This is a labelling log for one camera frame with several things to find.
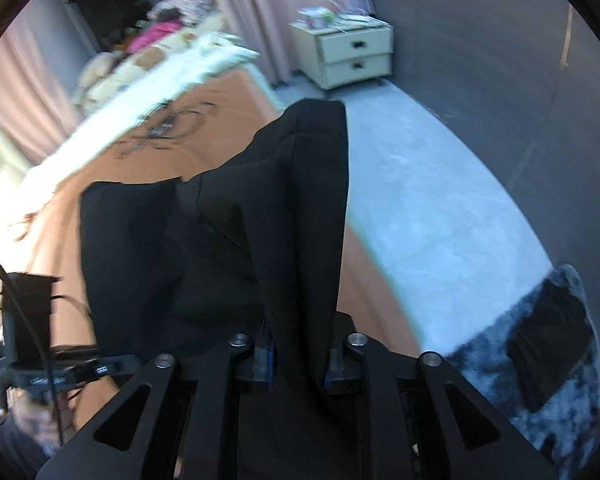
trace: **white floor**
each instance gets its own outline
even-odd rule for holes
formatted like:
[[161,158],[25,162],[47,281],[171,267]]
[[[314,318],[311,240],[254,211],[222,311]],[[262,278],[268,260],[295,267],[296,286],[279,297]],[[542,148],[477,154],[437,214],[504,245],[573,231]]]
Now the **white floor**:
[[[304,76],[284,104],[323,93]],[[550,270],[524,215],[444,124],[386,82],[334,90],[349,125],[347,219],[390,283],[421,349],[449,354]]]

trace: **drawer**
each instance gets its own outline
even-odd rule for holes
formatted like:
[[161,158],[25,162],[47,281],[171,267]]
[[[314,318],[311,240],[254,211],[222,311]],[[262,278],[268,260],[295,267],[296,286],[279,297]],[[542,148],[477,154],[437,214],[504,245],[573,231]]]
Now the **drawer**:
[[391,55],[361,57],[325,65],[327,88],[391,73]]
[[392,52],[394,30],[371,28],[318,37],[322,59],[326,64]]

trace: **metal screw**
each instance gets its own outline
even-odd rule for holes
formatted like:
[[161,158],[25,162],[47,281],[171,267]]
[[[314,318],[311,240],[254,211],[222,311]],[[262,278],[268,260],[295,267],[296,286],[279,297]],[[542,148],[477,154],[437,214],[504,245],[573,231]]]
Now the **metal screw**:
[[349,341],[351,346],[364,346],[369,341],[369,338],[360,332],[354,332],[353,334],[349,334],[347,341]]
[[171,368],[174,362],[176,362],[176,359],[171,354],[160,354],[155,358],[154,364],[158,368]]
[[423,364],[432,368],[442,364],[442,357],[440,357],[440,354],[436,354],[435,352],[424,352],[424,354],[420,356],[420,360]]
[[246,334],[236,334],[229,339],[231,346],[247,346],[249,344],[249,336]]

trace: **fluffy rug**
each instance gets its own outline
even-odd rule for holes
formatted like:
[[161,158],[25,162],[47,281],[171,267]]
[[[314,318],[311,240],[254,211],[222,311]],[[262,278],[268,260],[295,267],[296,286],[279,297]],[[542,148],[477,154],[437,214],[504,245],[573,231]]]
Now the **fluffy rug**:
[[[573,267],[557,267],[548,278],[555,285],[568,286],[570,293],[587,306],[582,280]],[[538,412],[531,413],[526,408],[516,370],[507,356],[507,341],[520,320],[533,311],[541,289],[541,284],[536,286],[447,360],[536,449],[542,450],[555,465],[560,480],[567,480],[574,478],[593,451],[593,429],[600,409],[600,351],[596,336],[586,358],[562,388]]]

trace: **white nightstand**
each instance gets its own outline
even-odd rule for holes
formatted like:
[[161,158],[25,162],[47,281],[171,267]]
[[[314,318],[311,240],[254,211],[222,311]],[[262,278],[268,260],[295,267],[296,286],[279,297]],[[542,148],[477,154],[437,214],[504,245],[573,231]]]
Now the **white nightstand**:
[[348,23],[317,29],[290,24],[300,70],[323,90],[391,75],[393,27],[380,20]]

